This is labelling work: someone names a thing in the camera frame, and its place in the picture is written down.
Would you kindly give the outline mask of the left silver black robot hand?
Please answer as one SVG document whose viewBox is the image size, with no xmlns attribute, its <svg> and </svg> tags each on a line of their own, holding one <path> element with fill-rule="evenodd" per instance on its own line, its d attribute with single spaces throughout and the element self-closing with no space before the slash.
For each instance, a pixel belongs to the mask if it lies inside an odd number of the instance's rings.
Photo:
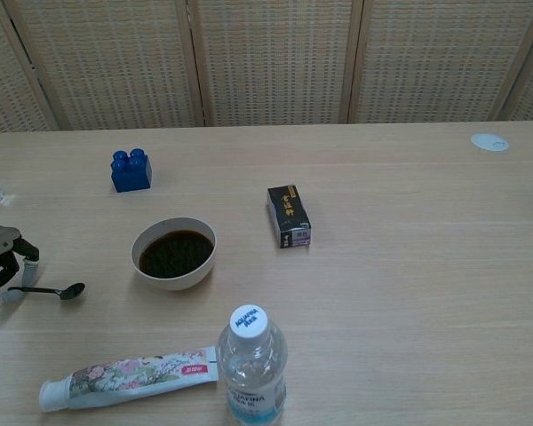
<svg viewBox="0 0 533 426">
<path fill-rule="evenodd" d="M 6 285 L 20 270 L 16 256 L 23 258 L 23 273 L 20 286 L 32 288 L 36 281 L 36 271 L 39 265 L 39 249 L 26 241 L 15 227 L 0 225 L 0 288 Z M 0 304 L 15 300 L 20 290 L 6 290 L 0 296 Z"/>
</svg>

